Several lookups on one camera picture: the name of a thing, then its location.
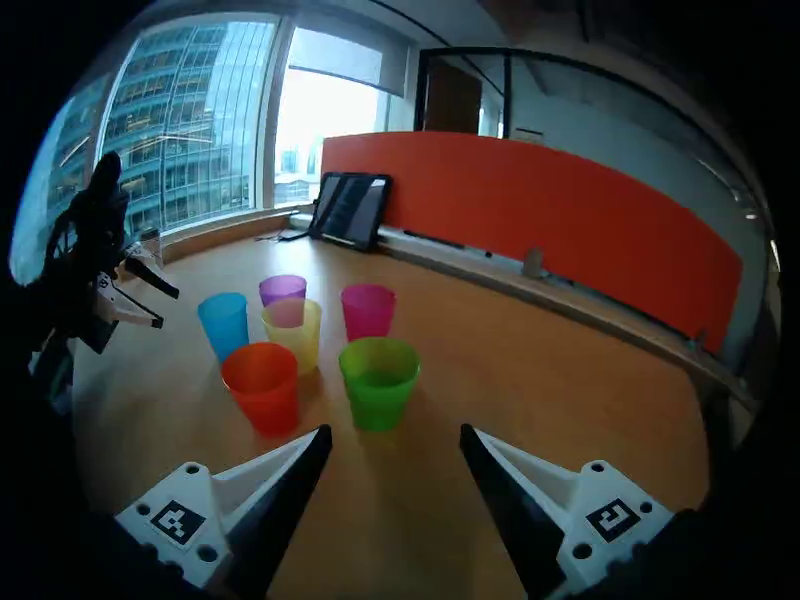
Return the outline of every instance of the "red plastic cup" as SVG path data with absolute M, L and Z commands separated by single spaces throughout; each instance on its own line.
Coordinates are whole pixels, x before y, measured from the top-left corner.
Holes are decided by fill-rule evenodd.
M 364 283 L 344 288 L 342 311 L 347 340 L 389 335 L 395 299 L 395 293 L 382 285 Z
M 267 277 L 258 284 L 258 294 L 262 306 L 269 306 L 276 300 L 285 298 L 306 298 L 306 280 L 299 275 L 275 275 Z M 282 327 L 301 327 L 303 325 L 303 305 L 295 304 L 296 309 L 286 315 Z
M 298 425 L 297 359 L 283 346 L 243 346 L 222 363 L 222 381 L 258 431 L 284 436 Z

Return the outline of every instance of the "cable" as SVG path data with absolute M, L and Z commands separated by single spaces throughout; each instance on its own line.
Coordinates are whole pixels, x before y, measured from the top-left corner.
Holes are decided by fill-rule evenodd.
M 257 238 L 255 238 L 253 241 L 254 242 L 265 242 L 265 241 L 270 241 L 270 240 L 274 240 L 276 242 L 285 241 L 284 239 L 281 239 L 283 237 L 283 232 L 286 231 L 287 227 L 289 227 L 289 224 L 290 224 L 289 220 L 294 215 L 298 215 L 298 214 L 300 214 L 300 209 L 295 208 L 294 210 L 292 210 L 292 212 L 290 212 L 288 215 L 286 215 L 286 224 L 283 227 L 281 227 L 278 230 L 277 233 L 273 233 L 271 235 L 260 235 Z

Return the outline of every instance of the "window sill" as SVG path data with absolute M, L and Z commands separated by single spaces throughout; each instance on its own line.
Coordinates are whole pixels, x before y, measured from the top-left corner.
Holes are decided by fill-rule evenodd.
M 248 210 L 172 229 L 161 237 L 164 264 L 215 246 L 280 229 L 288 225 L 289 215 L 310 212 L 313 207 L 312 202 L 303 202 L 267 210 Z

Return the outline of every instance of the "orange cup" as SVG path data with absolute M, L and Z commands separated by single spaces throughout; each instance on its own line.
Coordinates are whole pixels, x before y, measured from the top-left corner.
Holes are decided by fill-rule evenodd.
M 242 346 L 222 363 L 222 381 L 258 431 L 288 435 L 297 427 L 297 359 L 278 344 Z

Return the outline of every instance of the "blue plastic cup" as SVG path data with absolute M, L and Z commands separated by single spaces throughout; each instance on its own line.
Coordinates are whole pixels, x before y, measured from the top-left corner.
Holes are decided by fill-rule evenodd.
M 247 331 L 247 298 L 233 292 L 217 294 L 197 307 L 211 348 L 220 364 L 235 350 L 250 343 Z

